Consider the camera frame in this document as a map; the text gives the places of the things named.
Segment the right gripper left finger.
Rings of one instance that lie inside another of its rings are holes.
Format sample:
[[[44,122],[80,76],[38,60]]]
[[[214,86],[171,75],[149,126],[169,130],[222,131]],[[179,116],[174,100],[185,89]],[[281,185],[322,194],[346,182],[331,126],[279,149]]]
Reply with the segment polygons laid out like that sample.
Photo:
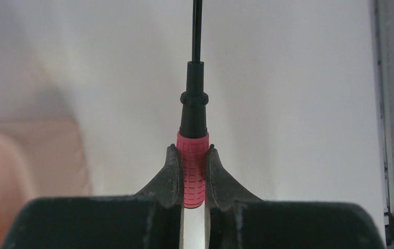
[[[2,248],[182,248],[184,184],[174,145],[160,171],[126,196],[45,197],[29,201]]]

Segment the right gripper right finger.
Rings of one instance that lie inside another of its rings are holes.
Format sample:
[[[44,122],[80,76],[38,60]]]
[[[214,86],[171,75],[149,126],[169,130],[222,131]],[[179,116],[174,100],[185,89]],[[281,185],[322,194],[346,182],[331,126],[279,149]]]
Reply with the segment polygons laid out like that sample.
[[[210,146],[206,155],[206,248],[384,248],[355,203],[263,200],[242,186]]]

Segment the red black screwdriver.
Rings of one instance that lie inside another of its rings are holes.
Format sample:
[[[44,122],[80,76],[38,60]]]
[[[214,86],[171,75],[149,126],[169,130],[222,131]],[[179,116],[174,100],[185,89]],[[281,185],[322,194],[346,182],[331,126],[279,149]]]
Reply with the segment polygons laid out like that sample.
[[[194,209],[205,200],[205,161],[209,149],[204,92],[204,63],[201,61],[203,1],[193,1],[192,56],[187,63],[186,90],[181,94],[182,115],[177,134],[184,173],[184,207]]]

